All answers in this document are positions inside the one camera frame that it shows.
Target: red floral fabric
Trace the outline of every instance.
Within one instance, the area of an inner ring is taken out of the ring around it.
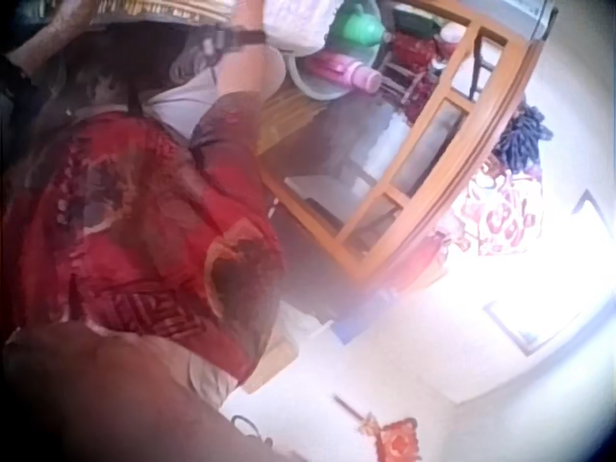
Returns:
[[[82,320],[157,335],[239,380],[263,354],[281,271],[254,151],[259,97],[222,97],[190,146],[108,113],[5,178],[2,334]]]

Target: person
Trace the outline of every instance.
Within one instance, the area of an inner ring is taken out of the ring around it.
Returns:
[[[64,0],[8,58],[33,75],[96,7]],[[262,30],[263,7],[239,2],[232,24]],[[34,432],[22,454],[280,460],[218,413],[263,355],[278,306],[254,156],[265,54],[225,55],[218,99],[192,105],[199,120],[94,111],[31,142],[3,177],[3,414],[15,434]]]

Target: white wall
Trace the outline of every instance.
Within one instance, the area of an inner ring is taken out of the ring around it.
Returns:
[[[254,395],[235,392],[222,408],[242,414],[274,446],[294,449],[310,462],[374,462],[373,440],[336,404],[339,395],[381,424],[419,421],[425,462],[439,462],[453,405],[414,375],[412,358],[394,357],[358,339],[342,347],[329,332],[300,347],[299,358]]]
[[[458,407],[447,462],[580,462],[614,424],[616,317],[528,376]]]

